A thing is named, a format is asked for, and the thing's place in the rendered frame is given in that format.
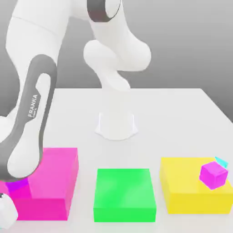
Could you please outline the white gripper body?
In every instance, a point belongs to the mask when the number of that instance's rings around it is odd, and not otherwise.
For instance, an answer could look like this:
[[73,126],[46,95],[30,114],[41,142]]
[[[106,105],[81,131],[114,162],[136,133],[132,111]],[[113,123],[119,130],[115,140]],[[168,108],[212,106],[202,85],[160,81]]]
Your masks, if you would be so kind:
[[5,193],[0,193],[0,229],[9,229],[15,224],[18,212],[13,200]]

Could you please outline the small purple cube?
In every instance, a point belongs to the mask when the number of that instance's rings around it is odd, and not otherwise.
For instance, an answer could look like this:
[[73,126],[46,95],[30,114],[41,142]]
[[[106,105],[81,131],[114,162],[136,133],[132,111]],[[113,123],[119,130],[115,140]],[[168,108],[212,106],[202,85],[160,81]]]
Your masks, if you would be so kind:
[[21,180],[13,181],[13,182],[5,182],[5,185],[9,191],[9,193],[20,191],[21,189],[28,188],[29,182],[28,178],[23,178]]

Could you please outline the small magenta cube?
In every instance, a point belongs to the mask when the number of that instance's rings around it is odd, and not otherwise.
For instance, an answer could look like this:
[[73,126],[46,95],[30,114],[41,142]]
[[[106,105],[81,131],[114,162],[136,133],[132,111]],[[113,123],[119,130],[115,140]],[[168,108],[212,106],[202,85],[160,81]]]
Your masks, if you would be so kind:
[[216,161],[213,161],[201,166],[199,179],[209,189],[214,190],[225,185],[227,176],[228,170]]

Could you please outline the small cyan cube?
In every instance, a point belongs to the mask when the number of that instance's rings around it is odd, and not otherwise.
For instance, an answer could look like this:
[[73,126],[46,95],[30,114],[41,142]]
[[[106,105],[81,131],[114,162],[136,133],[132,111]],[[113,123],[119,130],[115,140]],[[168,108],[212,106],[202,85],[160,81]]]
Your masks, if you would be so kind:
[[223,160],[223,159],[221,159],[219,157],[215,157],[215,160],[219,165],[221,165],[222,167],[227,169],[227,167],[228,167],[228,162],[227,161],[225,161],[225,160]]

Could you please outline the large pink box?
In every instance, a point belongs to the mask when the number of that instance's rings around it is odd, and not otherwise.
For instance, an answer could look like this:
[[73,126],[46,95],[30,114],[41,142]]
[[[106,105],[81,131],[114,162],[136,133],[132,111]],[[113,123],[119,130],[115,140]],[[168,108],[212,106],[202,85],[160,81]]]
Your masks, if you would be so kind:
[[78,170],[77,148],[44,148],[39,167],[27,177],[29,187],[9,193],[0,181],[0,193],[13,200],[19,221],[66,221]]

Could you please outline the large green box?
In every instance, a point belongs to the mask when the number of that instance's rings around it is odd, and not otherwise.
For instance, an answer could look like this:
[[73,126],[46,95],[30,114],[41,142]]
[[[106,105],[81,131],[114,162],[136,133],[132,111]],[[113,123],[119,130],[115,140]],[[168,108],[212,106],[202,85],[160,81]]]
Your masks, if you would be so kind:
[[99,168],[93,218],[96,223],[150,223],[157,205],[148,168]]

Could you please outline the large yellow box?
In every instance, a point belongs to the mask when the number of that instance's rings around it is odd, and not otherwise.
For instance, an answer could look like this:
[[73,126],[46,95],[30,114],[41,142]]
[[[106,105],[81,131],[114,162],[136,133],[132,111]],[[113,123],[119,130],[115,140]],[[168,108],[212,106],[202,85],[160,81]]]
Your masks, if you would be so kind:
[[160,181],[169,214],[229,214],[233,187],[229,180],[214,190],[199,179],[201,166],[210,157],[163,157]]

